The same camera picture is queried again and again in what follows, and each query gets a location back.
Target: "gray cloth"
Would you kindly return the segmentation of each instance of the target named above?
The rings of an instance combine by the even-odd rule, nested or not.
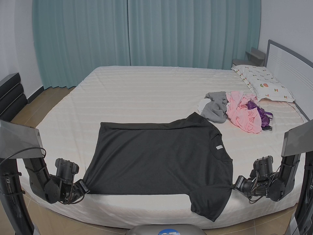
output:
[[[205,98],[210,98],[211,102],[205,105],[201,116],[214,123],[224,123],[227,119],[226,92],[209,92]]]

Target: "purple garment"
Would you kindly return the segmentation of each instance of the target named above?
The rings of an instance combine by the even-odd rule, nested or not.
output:
[[[254,108],[258,108],[258,112],[260,114],[261,120],[262,120],[262,124],[261,127],[266,127],[269,126],[269,121],[270,119],[273,119],[273,114],[270,112],[266,112],[263,108],[260,108],[259,106],[256,105],[256,103],[249,101],[247,103],[247,107],[248,110],[254,109]]]

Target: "blue sticker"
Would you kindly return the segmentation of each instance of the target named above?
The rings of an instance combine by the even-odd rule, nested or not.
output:
[[[174,229],[165,229],[160,231],[158,235],[180,235],[180,233]]]

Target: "wall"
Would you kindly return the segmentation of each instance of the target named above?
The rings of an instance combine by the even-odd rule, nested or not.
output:
[[[28,98],[41,86],[32,30],[33,0],[0,0],[0,80],[19,72]]]
[[[261,0],[258,49],[269,39],[313,61],[313,0]]]

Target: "teal curtain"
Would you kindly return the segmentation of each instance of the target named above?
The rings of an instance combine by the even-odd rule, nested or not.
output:
[[[44,88],[79,84],[99,66],[130,65],[127,0],[33,0]]]
[[[128,0],[131,65],[230,69],[258,47],[261,0]]]

